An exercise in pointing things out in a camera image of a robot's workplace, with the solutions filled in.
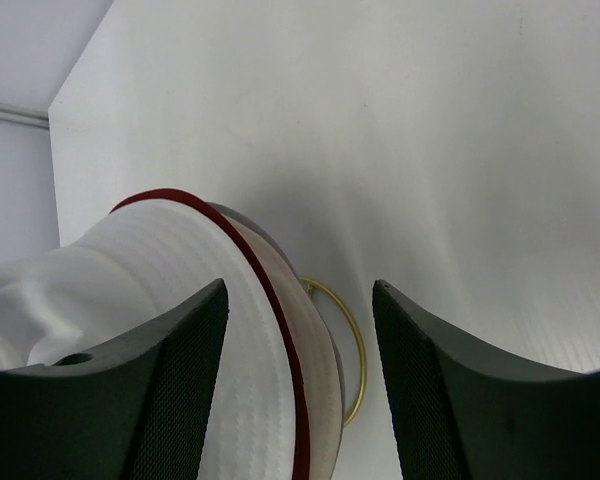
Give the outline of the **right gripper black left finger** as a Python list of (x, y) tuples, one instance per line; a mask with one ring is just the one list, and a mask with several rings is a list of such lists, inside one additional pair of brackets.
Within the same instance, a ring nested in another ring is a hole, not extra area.
[(193, 479), (228, 319), (215, 280), (57, 363), (0, 371), (0, 479)]

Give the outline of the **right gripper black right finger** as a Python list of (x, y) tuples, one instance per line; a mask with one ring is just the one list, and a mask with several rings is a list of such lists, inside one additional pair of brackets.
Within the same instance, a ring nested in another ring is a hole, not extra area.
[(600, 479), (600, 370), (491, 345), (385, 281), (373, 317), (406, 479)]

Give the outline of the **white bucket hat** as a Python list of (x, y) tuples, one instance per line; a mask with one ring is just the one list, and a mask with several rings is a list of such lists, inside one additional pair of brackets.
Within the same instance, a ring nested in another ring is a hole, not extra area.
[(72, 244), (0, 263), (0, 371), (53, 365), (157, 318), (215, 280), (225, 284), (215, 278), (158, 308), (121, 261), (139, 248), (118, 234), (138, 228), (108, 216)]

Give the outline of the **gold wire hat stand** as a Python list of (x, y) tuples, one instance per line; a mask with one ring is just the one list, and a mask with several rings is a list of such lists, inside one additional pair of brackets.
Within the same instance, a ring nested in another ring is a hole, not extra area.
[(345, 407), (343, 426), (347, 427), (356, 419), (367, 392), (369, 373), (364, 336), (352, 310), (334, 289), (308, 276), (301, 276), (300, 281), (326, 317), (334, 348), (340, 355)]

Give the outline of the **dark red bucket hat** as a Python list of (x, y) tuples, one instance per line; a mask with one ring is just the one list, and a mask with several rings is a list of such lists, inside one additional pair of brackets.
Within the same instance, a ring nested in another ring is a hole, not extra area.
[(290, 313), (255, 249), (254, 228), (222, 206), (176, 189), (133, 195), (109, 216), (137, 234), (139, 255), (124, 266), (163, 309), (190, 290), (222, 278), (229, 319), (204, 441), (202, 479), (307, 479), (309, 409)]

